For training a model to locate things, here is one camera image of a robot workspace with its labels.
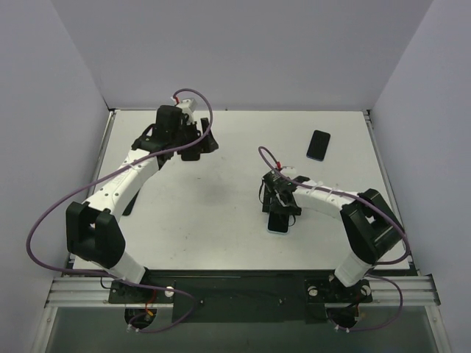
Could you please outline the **light blue cased phone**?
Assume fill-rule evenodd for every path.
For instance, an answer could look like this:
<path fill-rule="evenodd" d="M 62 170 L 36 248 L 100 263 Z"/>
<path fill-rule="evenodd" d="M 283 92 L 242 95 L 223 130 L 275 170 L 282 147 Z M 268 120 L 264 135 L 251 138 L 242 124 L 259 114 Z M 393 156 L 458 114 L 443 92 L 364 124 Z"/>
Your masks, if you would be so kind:
<path fill-rule="evenodd" d="M 289 231 L 289 215 L 270 212 L 267 221 L 268 232 L 287 234 Z"/>

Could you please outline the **blue phone black screen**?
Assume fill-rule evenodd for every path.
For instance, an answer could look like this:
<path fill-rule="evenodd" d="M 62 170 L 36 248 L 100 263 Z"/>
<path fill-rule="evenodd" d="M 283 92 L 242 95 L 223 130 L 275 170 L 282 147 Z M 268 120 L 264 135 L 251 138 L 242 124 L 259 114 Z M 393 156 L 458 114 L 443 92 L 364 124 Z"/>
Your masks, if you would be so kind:
<path fill-rule="evenodd" d="M 330 133 L 315 130 L 311 136 L 311 141 L 308 145 L 306 157 L 323 161 L 327 152 L 327 148 L 330 142 Z"/>

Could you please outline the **black phone case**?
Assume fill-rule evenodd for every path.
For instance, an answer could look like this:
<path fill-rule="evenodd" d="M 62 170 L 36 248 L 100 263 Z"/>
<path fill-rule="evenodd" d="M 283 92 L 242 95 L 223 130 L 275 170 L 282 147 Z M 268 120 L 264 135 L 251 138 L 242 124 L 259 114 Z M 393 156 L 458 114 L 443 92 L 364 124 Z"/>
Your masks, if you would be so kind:
<path fill-rule="evenodd" d="M 199 147 L 191 147 L 180 152 L 181 160 L 184 162 L 193 162 L 200 160 L 201 149 Z"/>
<path fill-rule="evenodd" d="M 134 206 L 135 206 L 135 202 L 136 202 L 136 200 L 137 200 L 137 198 L 138 198 L 138 194 L 139 194 L 139 192 L 137 192 L 137 193 L 134 195 L 134 197 L 130 200 L 130 202 L 128 203 L 128 205 L 125 207 L 125 209 L 124 209 L 124 211 L 123 211 L 123 213 L 122 213 L 123 216 L 129 216 L 129 215 L 131 214 L 131 212 L 132 212 L 132 210 L 133 210 L 133 208 L 134 208 Z"/>

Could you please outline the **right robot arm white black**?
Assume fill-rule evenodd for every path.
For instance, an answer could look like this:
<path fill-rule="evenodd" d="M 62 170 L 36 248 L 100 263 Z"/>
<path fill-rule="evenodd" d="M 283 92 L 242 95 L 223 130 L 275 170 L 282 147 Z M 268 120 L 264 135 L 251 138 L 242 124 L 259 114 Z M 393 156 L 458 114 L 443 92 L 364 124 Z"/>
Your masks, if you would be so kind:
<path fill-rule="evenodd" d="M 381 258 L 405 240 L 394 213 L 375 189 L 348 193 L 328 188 L 305 177 L 290 179 L 279 171 L 262 177 L 262 212 L 269 215 L 268 229 L 286 232 L 292 221 L 311 210 L 342 222 L 350 252 L 333 272 L 330 295 L 344 301 Z"/>

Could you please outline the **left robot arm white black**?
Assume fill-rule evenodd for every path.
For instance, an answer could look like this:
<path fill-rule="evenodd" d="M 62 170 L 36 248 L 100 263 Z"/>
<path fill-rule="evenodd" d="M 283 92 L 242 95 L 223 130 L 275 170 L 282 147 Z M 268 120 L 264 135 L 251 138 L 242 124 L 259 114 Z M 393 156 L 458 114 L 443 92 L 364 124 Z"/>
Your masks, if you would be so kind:
<path fill-rule="evenodd" d="M 127 281 L 125 293 L 137 303 L 150 297 L 151 284 L 144 279 L 146 268 L 127 253 L 118 223 L 132 210 L 146 181 L 174 155 L 197 161 L 218 149 L 209 119 L 195 121 L 195 109 L 194 99 L 159 107 L 155 122 L 132 144 L 122 171 L 83 203 L 71 203 L 65 213 L 68 251 Z"/>

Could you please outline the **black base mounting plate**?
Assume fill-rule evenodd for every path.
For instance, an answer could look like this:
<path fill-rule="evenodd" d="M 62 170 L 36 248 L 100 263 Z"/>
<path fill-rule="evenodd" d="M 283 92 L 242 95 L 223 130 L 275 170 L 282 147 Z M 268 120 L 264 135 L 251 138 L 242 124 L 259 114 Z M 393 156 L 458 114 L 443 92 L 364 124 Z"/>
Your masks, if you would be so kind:
<path fill-rule="evenodd" d="M 363 279 L 344 287 L 329 270 L 149 270 L 144 288 L 114 281 L 113 304 L 170 304 L 177 320 L 197 300 L 191 323 L 272 323 L 327 319 L 327 308 L 353 315 L 357 305 L 372 302 Z"/>

